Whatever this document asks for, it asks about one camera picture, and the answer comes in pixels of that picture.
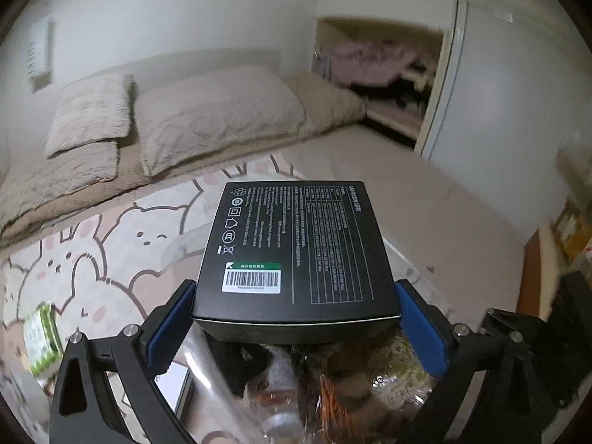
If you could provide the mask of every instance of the barcode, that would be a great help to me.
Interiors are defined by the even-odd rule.
[[[224,272],[223,292],[280,293],[281,270],[231,270]]]

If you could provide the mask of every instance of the white door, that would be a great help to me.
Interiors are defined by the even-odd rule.
[[[528,240],[568,194],[555,170],[592,79],[540,27],[479,0],[459,0],[451,62],[422,156]]]

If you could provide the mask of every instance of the black box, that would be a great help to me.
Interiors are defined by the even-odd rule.
[[[386,329],[400,310],[364,184],[226,184],[192,316],[229,342],[324,343]]]

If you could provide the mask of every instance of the metal screw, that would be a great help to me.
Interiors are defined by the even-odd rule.
[[[466,337],[467,335],[469,335],[469,332],[471,332],[471,329],[469,329],[469,326],[467,326],[466,324],[456,324],[453,327],[454,333],[459,336],[459,337]]]
[[[510,332],[510,338],[513,342],[516,342],[517,344],[524,340],[522,334],[520,334],[517,330],[513,330],[512,332]]]
[[[139,330],[140,327],[138,325],[128,324],[123,328],[123,335],[125,335],[125,337],[135,336]]]
[[[78,344],[82,340],[82,332],[76,331],[70,336],[70,342]]]

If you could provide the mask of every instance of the mattress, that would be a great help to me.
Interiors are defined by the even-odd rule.
[[[237,179],[363,181],[396,278],[474,330],[488,307],[516,308],[523,247],[510,225],[409,149],[354,125],[147,185],[10,247],[0,259],[2,357],[20,360],[21,320],[44,300],[58,309],[66,339],[75,329],[107,337],[140,324],[197,277],[221,191]],[[204,437],[204,429],[192,433]]]

